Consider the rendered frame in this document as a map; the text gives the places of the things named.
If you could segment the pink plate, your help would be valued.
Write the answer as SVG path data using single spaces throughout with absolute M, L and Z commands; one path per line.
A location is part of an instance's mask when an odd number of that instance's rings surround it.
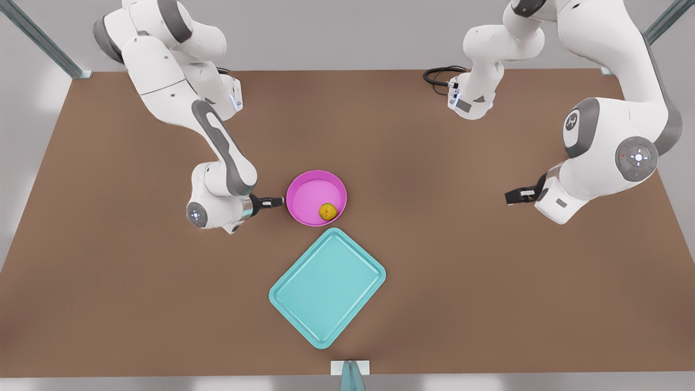
M 302 173 L 290 183 L 285 204 L 293 219 L 306 226 L 323 226 L 340 217 L 347 204 L 344 183 L 328 171 L 314 170 Z M 325 220 L 320 209 L 331 204 L 337 210 L 333 218 Z

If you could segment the teal tray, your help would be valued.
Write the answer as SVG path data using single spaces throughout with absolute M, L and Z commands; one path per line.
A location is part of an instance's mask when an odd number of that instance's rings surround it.
M 387 277 L 343 230 L 327 229 L 270 288 L 270 303 L 314 348 L 327 349 Z

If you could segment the silver frame post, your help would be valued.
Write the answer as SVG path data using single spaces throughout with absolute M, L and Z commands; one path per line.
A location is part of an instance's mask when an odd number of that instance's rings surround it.
M 339 391 L 367 391 L 364 376 L 370 375 L 369 361 L 331 361 L 331 376 L 340 376 Z
M 695 67 L 695 0 L 624 0 L 662 70 Z
M 13 0 L 0 0 L 0 12 L 72 79 L 92 77 L 92 71 L 81 69 Z

